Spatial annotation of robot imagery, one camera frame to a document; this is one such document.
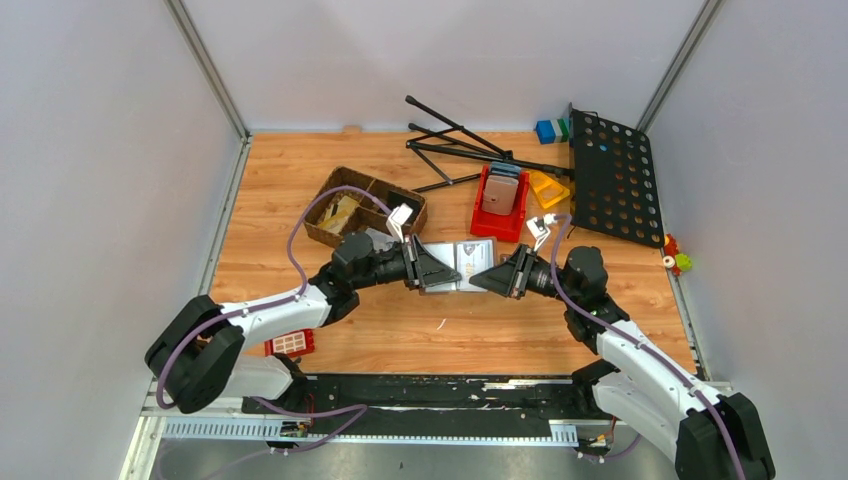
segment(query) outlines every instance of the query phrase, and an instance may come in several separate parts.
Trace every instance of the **wooden tabletop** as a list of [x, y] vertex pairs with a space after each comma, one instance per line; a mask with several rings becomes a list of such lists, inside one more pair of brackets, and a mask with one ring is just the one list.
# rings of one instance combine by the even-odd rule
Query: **wooden tabletop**
[[[303, 209], [337, 165], [415, 188], [441, 178], [405, 148], [409, 133], [260, 134], [253, 140], [212, 287], [217, 302], [287, 291], [299, 284], [286, 258], [286, 240]], [[522, 160], [570, 165], [567, 146], [539, 145], [534, 133], [483, 135]], [[431, 155], [450, 176], [477, 173], [482, 163]], [[477, 183], [425, 193], [428, 218], [423, 242], [458, 241], [469, 233]], [[560, 204], [551, 211], [564, 211]], [[527, 217], [543, 213], [529, 194]], [[532, 245], [525, 230], [521, 241]], [[551, 244], [542, 248], [550, 258]], [[608, 289], [641, 329], [684, 368], [694, 362], [658, 250], [576, 229], [564, 241], [558, 263], [578, 245], [601, 249]], [[516, 244], [500, 242], [498, 254]], [[294, 242], [298, 261], [311, 276], [332, 249], [306, 236]], [[303, 357], [304, 372], [566, 374], [595, 355], [574, 341], [563, 304], [528, 293], [521, 300], [494, 293], [421, 296], [395, 283], [360, 291], [361, 305], [344, 320], [315, 331], [315, 352]], [[261, 346], [250, 353], [263, 353]]]

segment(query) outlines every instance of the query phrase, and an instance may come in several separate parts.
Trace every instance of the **gray floor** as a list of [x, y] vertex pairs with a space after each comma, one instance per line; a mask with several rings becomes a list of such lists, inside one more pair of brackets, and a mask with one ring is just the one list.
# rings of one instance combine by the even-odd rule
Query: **gray floor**
[[[616, 430], [626, 447], [632, 431]], [[161, 473], [167, 480], [198, 480], [244, 455], [267, 450], [264, 443], [227, 440], [166, 440], [160, 447]], [[567, 449], [552, 447], [451, 447], [418, 445], [330, 444], [312, 452], [262, 455], [216, 479], [292, 480], [434, 480], [434, 479], [580, 479], [675, 480], [674, 468], [643, 441], [627, 458], [594, 465]], [[151, 479], [157, 478], [154, 471]]]

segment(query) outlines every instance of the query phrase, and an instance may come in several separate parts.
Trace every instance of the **red tray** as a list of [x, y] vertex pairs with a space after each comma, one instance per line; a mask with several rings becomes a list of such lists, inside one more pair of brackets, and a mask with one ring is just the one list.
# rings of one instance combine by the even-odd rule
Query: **red tray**
[[477, 199], [474, 201], [474, 213], [471, 216], [471, 234], [478, 237], [495, 237], [502, 242], [517, 243], [524, 228], [524, 217], [527, 214], [527, 191], [530, 190], [530, 174], [521, 172], [518, 177], [518, 193], [509, 215], [495, 215], [484, 212], [483, 189], [489, 177], [489, 166], [483, 167], [480, 175], [480, 186], [477, 187]]

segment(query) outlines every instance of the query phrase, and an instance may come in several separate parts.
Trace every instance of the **wicker basket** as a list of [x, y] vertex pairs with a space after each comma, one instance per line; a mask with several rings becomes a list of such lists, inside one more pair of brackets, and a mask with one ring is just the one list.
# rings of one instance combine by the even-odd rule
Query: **wicker basket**
[[[410, 190], [406, 190], [405, 188], [401, 188], [397, 185], [379, 180], [370, 175], [357, 172], [356, 170], [347, 167], [336, 167], [333, 172], [330, 173], [330, 176], [327, 177], [327, 180], [324, 182], [324, 185], [321, 186], [321, 189], [315, 197], [317, 198], [318, 195], [321, 195], [327, 190], [334, 187], [340, 187], [342, 185], [359, 187], [382, 200], [383, 203], [388, 202], [388, 195], [391, 191], [418, 201], [421, 204], [421, 210], [418, 212], [418, 216], [415, 217], [415, 220], [411, 224], [403, 225], [402, 230], [405, 235], [421, 232], [424, 228], [424, 224], [427, 222], [427, 200], [424, 197]], [[332, 202], [338, 201], [341, 195], [348, 195], [355, 198], [360, 202], [359, 206], [356, 207], [356, 210], [354, 210], [353, 214], [350, 218], [348, 218], [347, 223], [345, 223], [339, 233], [331, 233], [319, 228], [317, 224], [320, 223], [320, 219], [324, 214], [324, 211], [327, 210], [327, 207], [329, 207]], [[386, 227], [386, 220], [387, 216], [382, 212], [382, 210], [380, 210], [380, 207], [374, 204], [374, 202], [370, 199], [363, 198], [363, 195], [360, 193], [346, 191], [337, 192], [332, 197], [325, 198], [318, 202], [318, 204], [306, 214], [304, 224], [309, 238], [335, 248], [342, 243], [342, 237], [344, 237], [345, 234], [359, 232], [369, 227], [379, 230], [385, 234], [390, 234], [389, 229]]]

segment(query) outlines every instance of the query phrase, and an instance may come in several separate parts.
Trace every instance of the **white wall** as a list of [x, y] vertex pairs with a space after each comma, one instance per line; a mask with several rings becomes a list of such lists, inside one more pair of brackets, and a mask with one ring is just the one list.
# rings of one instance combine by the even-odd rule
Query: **white wall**
[[236, 146], [162, 1], [0, 4], [0, 478], [117, 476]]
[[252, 129], [636, 124], [702, 0], [186, 0]]
[[778, 478], [844, 478], [848, 4], [728, 0], [650, 130], [716, 376]]

